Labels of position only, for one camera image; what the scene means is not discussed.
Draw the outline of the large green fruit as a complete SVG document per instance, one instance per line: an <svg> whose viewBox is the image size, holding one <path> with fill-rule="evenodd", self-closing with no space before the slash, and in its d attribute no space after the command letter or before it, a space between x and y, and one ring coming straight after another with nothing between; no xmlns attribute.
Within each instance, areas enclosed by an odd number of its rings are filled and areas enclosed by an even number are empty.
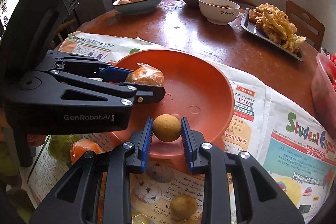
<svg viewBox="0 0 336 224"><path fill-rule="evenodd" d="M49 154L55 160L68 166L71 165L70 149L72 144L79 141L83 136L80 135L52 135L49 139Z"/></svg>

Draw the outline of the orange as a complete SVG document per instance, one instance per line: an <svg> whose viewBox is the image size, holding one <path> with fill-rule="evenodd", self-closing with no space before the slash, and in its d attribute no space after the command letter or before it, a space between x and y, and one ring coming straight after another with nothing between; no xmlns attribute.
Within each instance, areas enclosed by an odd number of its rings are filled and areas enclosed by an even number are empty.
<svg viewBox="0 0 336 224"><path fill-rule="evenodd" d="M137 63L137 65L139 68L127 75L126 82L153 86L164 85L165 77L162 71L146 63Z"/></svg>
<svg viewBox="0 0 336 224"><path fill-rule="evenodd" d="M97 143L83 138L74 142L70 147L71 163L74 164L84 153L88 151L93 151L95 154L105 152Z"/></svg>

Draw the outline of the brown longan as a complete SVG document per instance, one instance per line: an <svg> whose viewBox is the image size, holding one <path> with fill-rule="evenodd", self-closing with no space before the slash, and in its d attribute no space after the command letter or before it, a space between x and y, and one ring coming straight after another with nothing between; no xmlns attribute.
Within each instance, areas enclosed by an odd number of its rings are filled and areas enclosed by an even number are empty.
<svg viewBox="0 0 336 224"><path fill-rule="evenodd" d="M171 218L174 221L183 221L189 219L197 212L197 201L188 195L175 197L170 203Z"/></svg>
<svg viewBox="0 0 336 224"><path fill-rule="evenodd" d="M180 121L173 115L162 114L153 121L153 133L161 141L172 142L177 140L182 131Z"/></svg>

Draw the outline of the right newspaper sheet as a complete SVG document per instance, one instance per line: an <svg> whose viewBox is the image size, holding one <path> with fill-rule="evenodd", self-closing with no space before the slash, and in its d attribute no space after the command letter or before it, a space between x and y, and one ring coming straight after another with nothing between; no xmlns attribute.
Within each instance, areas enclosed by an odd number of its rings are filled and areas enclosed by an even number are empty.
<svg viewBox="0 0 336 224"><path fill-rule="evenodd" d="M248 151L310 222L325 208L335 178L335 142L309 113L253 75L213 66L234 94L233 116L222 135L224 151ZM102 135L100 146L116 147L110 132Z"/></svg>

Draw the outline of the bowl of eggs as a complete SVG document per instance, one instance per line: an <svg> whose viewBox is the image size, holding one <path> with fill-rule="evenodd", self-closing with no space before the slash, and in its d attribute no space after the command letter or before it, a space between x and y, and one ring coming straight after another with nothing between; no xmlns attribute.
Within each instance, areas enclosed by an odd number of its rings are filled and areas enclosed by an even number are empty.
<svg viewBox="0 0 336 224"><path fill-rule="evenodd" d="M124 15L145 14L155 10L163 0L116 0L113 7Z"/></svg>

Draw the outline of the dark refrigerator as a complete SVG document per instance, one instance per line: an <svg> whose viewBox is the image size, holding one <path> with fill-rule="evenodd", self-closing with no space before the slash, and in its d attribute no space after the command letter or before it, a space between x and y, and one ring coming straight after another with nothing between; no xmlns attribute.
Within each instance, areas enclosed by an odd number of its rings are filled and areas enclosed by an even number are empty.
<svg viewBox="0 0 336 224"><path fill-rule="evenodd" d="M81 0L19 0L1 39L5 59L44 55L62 21Z"/></svg>

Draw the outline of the orange plastic fruit bowl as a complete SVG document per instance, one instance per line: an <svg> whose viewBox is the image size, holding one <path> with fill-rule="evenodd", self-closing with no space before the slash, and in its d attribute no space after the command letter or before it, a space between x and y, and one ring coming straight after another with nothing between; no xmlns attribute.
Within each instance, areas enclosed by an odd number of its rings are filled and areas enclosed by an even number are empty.
<svg viewBox="0 0 336 224"><path fill-rule="evenodd" d="M192 130L223 149L222 135L234 112L234 94L226 76L202 59L169 50L139 51L116 66L134 71L140 63L163 72L165 97L158 103L135 105L127 129L110 133L112 145L129 140L133 132L143 129L148 117L171 114L178 119L186 117Z"/></svg>

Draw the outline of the white ceramic bowl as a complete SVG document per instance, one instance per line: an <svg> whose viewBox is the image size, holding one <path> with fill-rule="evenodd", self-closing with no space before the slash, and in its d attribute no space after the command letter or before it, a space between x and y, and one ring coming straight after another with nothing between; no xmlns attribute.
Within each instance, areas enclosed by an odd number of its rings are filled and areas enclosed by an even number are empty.
<svg viewBox="0 0 336 224"><path fill-rule="evenodd" d="M221 26L233 22L241 9L240 5L229 0L198 0L198 4L209 22Z"/></svg>

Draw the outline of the pink basin of tomatoes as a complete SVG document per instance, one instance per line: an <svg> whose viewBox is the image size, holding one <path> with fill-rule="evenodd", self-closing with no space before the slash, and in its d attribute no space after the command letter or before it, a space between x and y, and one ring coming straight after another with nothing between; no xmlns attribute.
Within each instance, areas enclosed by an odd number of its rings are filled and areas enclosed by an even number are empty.
<svg viewBox="0 0 336 224"><path fill-rule="evenodd" d="M335 65L322 53L316 56L317 67L311 82L311 93L317 120L335 139Z"/></svg>

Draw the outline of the black tray of fried food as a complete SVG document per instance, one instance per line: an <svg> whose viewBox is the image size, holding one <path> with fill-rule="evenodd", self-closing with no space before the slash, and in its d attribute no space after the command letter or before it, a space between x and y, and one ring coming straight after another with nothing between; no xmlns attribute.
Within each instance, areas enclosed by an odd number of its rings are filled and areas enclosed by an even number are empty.
<svg viewBox="0 0 336 224"><path fill-rule="evenodd" d="M299 61L304 61L301 46L306 42L306 37L297 34L295 24L276 6L262 3L254 9L247 8L240 25L256 38L280 48Z"/></svg>

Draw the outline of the wooden chair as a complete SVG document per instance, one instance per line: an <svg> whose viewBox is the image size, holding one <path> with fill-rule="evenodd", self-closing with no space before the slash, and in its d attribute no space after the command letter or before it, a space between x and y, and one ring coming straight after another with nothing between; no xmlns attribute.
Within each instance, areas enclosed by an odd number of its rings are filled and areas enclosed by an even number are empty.
<svg viewBox="0 0 336 224"><path fill-rule="evenodd" d="M319 51L322 46L325 26L311 13L292 1L286 2L286 14L289 21L297 27L297 33L305 36L308 43Z"/></svg>

